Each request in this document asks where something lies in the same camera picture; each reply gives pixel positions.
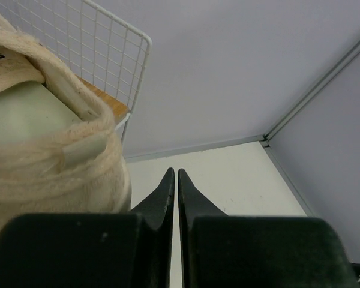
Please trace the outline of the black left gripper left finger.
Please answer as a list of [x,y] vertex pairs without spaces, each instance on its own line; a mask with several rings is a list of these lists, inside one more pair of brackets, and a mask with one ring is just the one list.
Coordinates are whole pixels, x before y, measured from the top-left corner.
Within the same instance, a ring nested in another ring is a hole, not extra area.
[[124,214],[25,214],[0,231],[0,287],[168,287],[175,172]]

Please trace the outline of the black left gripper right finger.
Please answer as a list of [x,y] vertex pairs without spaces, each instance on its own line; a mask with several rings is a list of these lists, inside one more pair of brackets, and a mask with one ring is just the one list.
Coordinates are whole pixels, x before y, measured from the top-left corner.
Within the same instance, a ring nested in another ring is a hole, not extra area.
[[311,217],[229,216],[178,172],[184,287],[358,287],[343,245]]

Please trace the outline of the beige sneaker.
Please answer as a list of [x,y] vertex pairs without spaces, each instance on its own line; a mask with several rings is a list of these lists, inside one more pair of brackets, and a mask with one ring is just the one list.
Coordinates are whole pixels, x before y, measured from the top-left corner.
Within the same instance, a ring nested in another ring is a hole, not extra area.
[[111,108],[0,14],[0,232],[27,213],[130,208]]

